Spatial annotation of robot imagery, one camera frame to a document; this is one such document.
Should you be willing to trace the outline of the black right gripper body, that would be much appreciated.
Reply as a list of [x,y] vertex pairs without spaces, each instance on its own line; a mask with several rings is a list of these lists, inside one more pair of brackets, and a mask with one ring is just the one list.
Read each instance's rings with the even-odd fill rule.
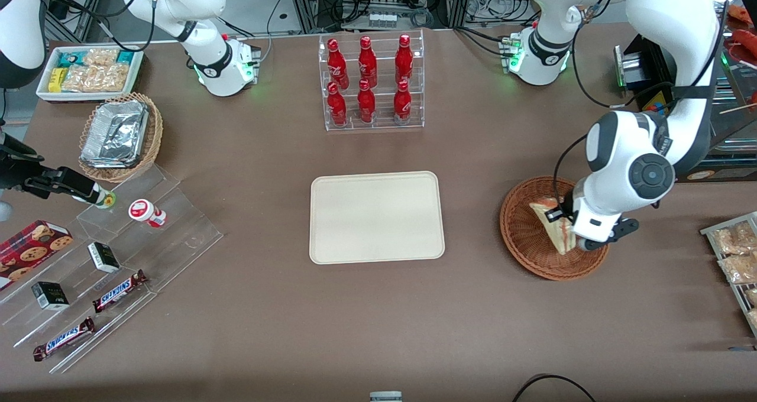
[[1,188],[21,192],[44,193],[38,187],[27,186],[26,181],[43,173],[41,162],[44,157],[37,154],[18,139],[2,132]]

